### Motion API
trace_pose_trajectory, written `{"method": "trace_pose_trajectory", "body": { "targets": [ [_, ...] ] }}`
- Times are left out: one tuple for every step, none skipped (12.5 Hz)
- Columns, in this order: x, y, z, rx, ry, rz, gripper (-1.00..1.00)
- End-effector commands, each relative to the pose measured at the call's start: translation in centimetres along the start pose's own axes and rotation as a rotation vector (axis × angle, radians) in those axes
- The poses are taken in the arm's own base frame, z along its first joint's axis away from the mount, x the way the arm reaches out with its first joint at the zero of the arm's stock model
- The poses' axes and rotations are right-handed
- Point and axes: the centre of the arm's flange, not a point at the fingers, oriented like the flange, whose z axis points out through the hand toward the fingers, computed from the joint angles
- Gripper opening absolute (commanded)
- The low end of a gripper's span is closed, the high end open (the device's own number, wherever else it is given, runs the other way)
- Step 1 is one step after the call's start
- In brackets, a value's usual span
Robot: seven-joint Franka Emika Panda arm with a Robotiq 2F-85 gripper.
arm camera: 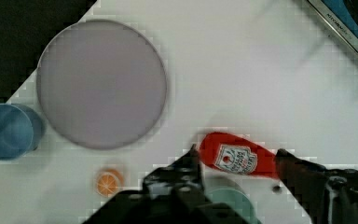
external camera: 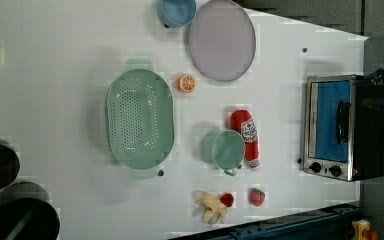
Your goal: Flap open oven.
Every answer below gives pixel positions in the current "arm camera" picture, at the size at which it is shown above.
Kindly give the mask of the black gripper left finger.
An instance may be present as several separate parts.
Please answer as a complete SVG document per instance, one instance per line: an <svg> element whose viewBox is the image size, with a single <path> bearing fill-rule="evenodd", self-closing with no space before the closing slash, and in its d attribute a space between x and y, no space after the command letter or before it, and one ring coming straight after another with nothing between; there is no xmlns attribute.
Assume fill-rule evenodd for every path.
<svg viewBox="0 0 358 224"><path fill-rule="evenodd" d="M175 187L185 186L203 190L200 156L195 144L172 164L159 167L147 175L142 183L142 192L155 199L170 195Z"/></svg>

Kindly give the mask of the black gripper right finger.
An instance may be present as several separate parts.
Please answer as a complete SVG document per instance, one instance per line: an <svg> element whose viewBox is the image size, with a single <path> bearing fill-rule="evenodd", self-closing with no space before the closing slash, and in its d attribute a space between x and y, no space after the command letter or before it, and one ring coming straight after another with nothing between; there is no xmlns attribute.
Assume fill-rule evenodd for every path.
<svg viewBox="0 0 358 224"><path fill-rule="evenodd" d="M277 152L275 165L312 224L358 224L358 170L328 169L285 149Z"/></svg>

